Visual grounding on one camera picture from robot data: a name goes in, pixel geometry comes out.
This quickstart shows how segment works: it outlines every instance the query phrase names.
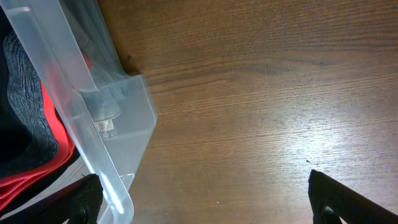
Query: translucent plastic box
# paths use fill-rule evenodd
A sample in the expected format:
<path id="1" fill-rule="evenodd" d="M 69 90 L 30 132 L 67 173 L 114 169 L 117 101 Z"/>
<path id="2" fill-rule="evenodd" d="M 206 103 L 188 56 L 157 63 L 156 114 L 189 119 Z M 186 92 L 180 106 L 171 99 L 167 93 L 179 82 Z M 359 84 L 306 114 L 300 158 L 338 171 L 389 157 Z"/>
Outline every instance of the translucent plastic box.
<path id="1" fill-rule="evenodd" d="M 127 192 L 157 115 L 142 75 L 122 69 L 96 0 L 0 0 L 73 138 L 98 174 L 100 223 L 130 223 Z"/>

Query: transparent plastic wall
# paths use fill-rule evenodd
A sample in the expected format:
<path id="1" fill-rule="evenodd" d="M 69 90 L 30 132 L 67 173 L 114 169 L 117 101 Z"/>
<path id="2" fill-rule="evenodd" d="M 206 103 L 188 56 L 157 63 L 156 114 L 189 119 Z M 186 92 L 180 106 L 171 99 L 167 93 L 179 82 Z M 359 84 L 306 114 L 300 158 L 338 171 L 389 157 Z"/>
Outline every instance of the transparent plastic wall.
<path id="1" fill-rule="evenodd" d="M 122 69 L 95 0 L 0 0 L 73 138 L 99 175 L 100 223 L 130 223 L 128 188 L 157 115 L 142 75 Z"/>

